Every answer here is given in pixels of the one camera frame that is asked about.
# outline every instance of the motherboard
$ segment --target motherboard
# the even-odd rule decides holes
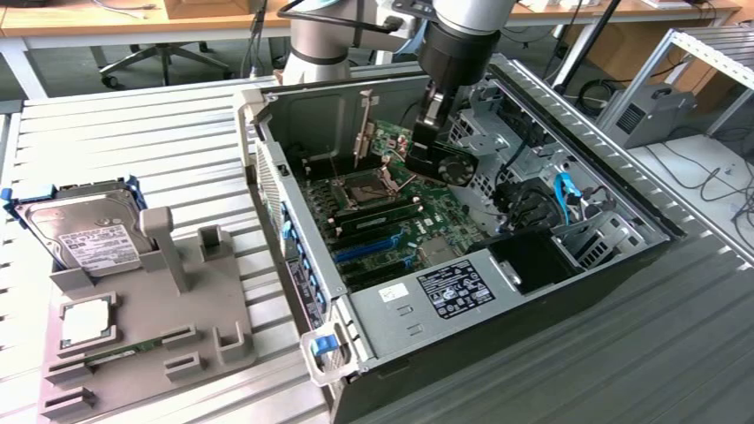
[[[298,184],[340,276],[356,292],[452,260],[487,237],[446,185],[404,166],[410,131],[370,123],[376,166]]]

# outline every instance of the power supply label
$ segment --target power supply label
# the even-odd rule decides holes
[[[495,299],[468,261],[424,274],[417,281],[437,315],[445,320]]]
[[[122,225],[62,234],[59,241],[84,271],[138,261],[138,253]]]

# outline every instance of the blue cable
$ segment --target blue cable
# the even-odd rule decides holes
[[[573,184],[573,180],[569,178],[569,174],[567,172],[560,172],[555,176],[555,199],[557,199],[557,205],[560,205],[560,209],[563,210],[563,215],[565,215],[565,225],[569,225],[569,218],[568,218],[568,204],[565,203],[565,197],[563,196],[563,192],[573,194],[576,197],[580,197],[580,191]]]

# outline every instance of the blue pcie slot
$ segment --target blue pcie slot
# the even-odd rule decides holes
[[[378,240],[373,243],[369,243],[368,245],[358,246],[344,252],[340,252],[334,255],[334,263],[350,261],[360,258],[361,256],[366,256],[368,254],[374,254],[377,252],[382,252],[394,248],[401,236],[402,230],[400,230],[398,234],[389,236],[389,238],[385,238],[384,240]]]

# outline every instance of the cable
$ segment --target cable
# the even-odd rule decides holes
[[[397,125],[402,126],[402,121],[405,120],[405,117],[408,116],[408,112],[418,105],[418,100],[416,100],[414,102],[412,102],[410,104],[408,104],[408,107],[405,108],[405,110],[402,111],[402,115],[400,116],[400,120],[397,121]]]
[[[523,153],[525,146],[527,146],[527,140],[521,140],[520,144],[516,147],[516,151],[513,152],[513,155],[509,157],[509,159],[507,159],[507,162],[503,163],[503,165],[499,167],[497,174],[495,175],[495,184],[497,183],[499,177],[500,175],[503,175],[503,172],[505,172],[507,168],[509,168],[509,165],[512,165],[512,163],[516,161],[517,157]]]
[[[659,75],[661,75],[663,73],[668,73],[669,71],[672,71],[675,68],[677,68],[684,63],[685,62],[680,61],[679,63],[669,66],[669,68],[667,68],[667,69],[664,69],[659,72],[652,73],[651,75],[648,75],[648,77],[653,78],[653,77],[657,77]],[[577,91],[576,107],[584,112],[584,114],[587,114],[587,116],[589,116],[589,117],[597,116],[599,113],[601,112],[603,108],[595,108],[585,103],[585,100],[596,100],[596,99],[593,99],[593,97],[592,98],[587,97],[587,91],[591,90],[592,88],[599,87],[599,88],[604,89],[604,91],[607,92],[607,98],[609,98],[612,96],[612,94],[615,93],[615,91],[617,90],[617,88],[615,87],[613,84],[620,83],[620,82],[629,82],[631,80],[632,79],[592,79],[592,80],[587,81],[584,83],[584,85],[580,86],[580,89]]]
[[[525,33],[525,31],[509,31],[508,29],[503,28],[504,30],[507,30],[508,32],[511,32],[512,34],[523,34]],[[505,35],[505,33],[500,32],[499,34],[505,37],[508,40],[511,40],[512,42],[516,42],[519,44],[523,44],[523,48],[525,49],[528,47],[528,44],[531,42],[539,42],[541,40],[544,40],[548,36],[549,36],[551,30],[548,29],[539,37],[532,38],[531,40],[516,40],[515,38],[509,37]]]
[[[334,16],[324,16],[301,11],[290,11],[290,9],[298,6],[304,1],[305,0],[293,0],[290,3],[285,4],[277,11],[277,17],[292,20],[309,20],[312,22],[318,22],[320,24],[338,25],[341,27],[362,29],[364,31],[373,31],[374,33],[381,34],[389,34],[394,32],[402,25],[402,19],[386,18],[385,24],[380,26],[357,20],[337,18]]]
[[[715,5],[709,2],[709,0],[704,0],[704,3],[707,4],[708,8],[712,11],[712,16],[711,16],[711,20],[713,21],[717,18],[717,8],[715,7]]]
[[[503,31],[508,31],[508,32],[512,33],[512,34],[523,34],[523,33],[525,33],[525,31],[527,31],[529,28],[531,28],[531,26],[524,26],[524,27],[520,29],[520,31],[513,31],[512,29],[503,27]]]
[[[720,179],[717,177],[717,173],[719,173],[719,168],[715,168],[713,170],[708,170],[707,167],[704,165],[701,165],[696,160],[691,159],[689,157],[684,156],[683,154],[680,154],[676,150],[673,150],[664,142],[660,143],[661,146],[664,146],[664,148],[677,157],[685,159],[687,161],[689,161],[691,163],[695,163],[697,165],[697,167],[704,170],[707,172],[707,177],[704,178],[704,181],[699,184],[699,185],[685,185],[683,184],[677,177],[675,176],[675,174],[669,171],[667,165],[659,160],[656,154],[652,152],[652,150],[648,148],[648,146],[644,146],[644,148],[647,149],[647,151],[649,152],[649,154],[653,156],[655,160],[657,161],[659,165],[661,166],[661,168],[665,170],[665,172],[669,174],[669,176],[672,177],[672,179],[675,180],[675,182],[684,188],[687,189],[699,189],[699,197],[704,202],[712,202],[712,201],[717,201],[720,199],[724,199],[725,197],[729,197],[733,194],[737,193],[743,193],[744,195],[744,201],[743,201],[743,205],[740,206],[739,210],[736,211],[736,213],[732,215],[732,217],[729,218],[729,221],[732,222],[732,227],[735,229],[736,234],[739,235],[740,241],[743,241],[743,243],[747,245],[747,247],[749,249],[754,250],[754,245],[751,244],[751,242],[748,242],[748,240],[743,237],[743,232],[740,231],[739,228],[739,218],[745,214],[745,219],[748,221],[748,224],[751,225],[751,227],[754,227],[754,222],[751,221],[751,214],[754,213],[754,208],[752,208],[752,204],[754,204],[754,171],[751,170],[751,167],[748,166],[748,163],[745,162],[745,160],[743,161],[743,164],[745,166],[745,169],[748,171],[748,184],[744,188],[735,188],[731,184],[728,184],[727,181],[724,181],[723,179]],[[732,189],[731,192],[721,194],[717,197],[713,198],[707,198],[704,196],[704,187],[707,186],[708,181],[711,181],[711,179],[716,179],[721,184],[724,184],[727,187],[729,187]]]
[[[517,224],[519,222],[512,223],[512,222],[509,221],[509,217],[516,214],[516,209],[517,209],[517,207],[520,206],[520,202],[523,201],[523,196],[524,196],[524,194],[528,194],[528,193],[533,193],[533,194],[539,195],[539,197],[541,197],[541,198],[545,200],[545,202],[548,203],[548,206],[549,206],[551,208],[553,208],[553,210],[556,211],[557,218],[559,218],[559,222],[557,222],[557,223],[563,223],[563,222],[564,222],[563,211],[561,211],[561,209],[560,209],[560,207],[559,207],[557,202],[555,201],[555,199],[552,199],[552,198],[551,198],[541,190],[539,190],[537,188],[529,187],[529,188],[521,190],[520,193],[517,194],[516,200],[512,202],[512,204],[509,205],[509,208],[508,208],[508,210],[507,210],[505,222],[504,222],[503,224],[500,224],[499,228],[505,228],[508,224],[511,224],[511,225],[513,226],[513,228],[515,228],[515,226],[516,226],[516,224]]]
[[[261,4],[258,5],[258,8],[256,9],[254,17],[250,19],[250,24],[248,25],[248,32],[249,32],[248,44],[246,44],[246,51],[244,53],[244,57],[241,58],[241,61],[240,61],[240,68],[238,68],[238,71],[237,71],[238,78],[244,78],[244,74],[246,73],[246,60],[250,56],[252,50],[254,51],[254,54],[256,54],[256,63],[260,64],[258,63],[258,43],[261,43],[261,29],[264,27],[265,14],[266,14],[266,0],[262,0]]]
[[[92,4],[96,4],[98,7],[105,9],[106,11],[113,11],[114,13],[120,13],[122,15],[128,15],[130,18],[144,19],[144,13],[132,13],[130,11],[150,11],[156,8],[156,4],[142,4],[140,6],[110,6],[109,4],[102,3],[100,0],[90,0]]]
[[[557,54],[557,48],[560,47],[560,43],[563,42],[563,40],[565,40],[565,35],[568,35],[569,28],[573,26],[573,22],[576,21],[577,10],[580,9],[581,3],[583,3],[583,0],[577,0],[577,5],[576,5],[576,10],[573,11],[573,16],[571,16],[568,26],[565,26],[565,28],[563,29],[563,34],[560,34],[560,36],[557,38],[557,42],[555,43],[555,48],[552,49],[552,54],[549,55],[549,60],[547,61],[547,66],[544,67],[544,71],[541,72],[541,77],[544,77],[543,80],[547,80],[549,78],[549,77],[545,77],[547,71],[549,69],[549,65],[552,64],[552,59],[555,59],[555,55]],[[563,67],[564,63],[565,63],[565,57],[563,57],[563,60],[560,61],[560,65],[559,65],[557,69],[555,70],[553,74],[559,72],[559,69]]]

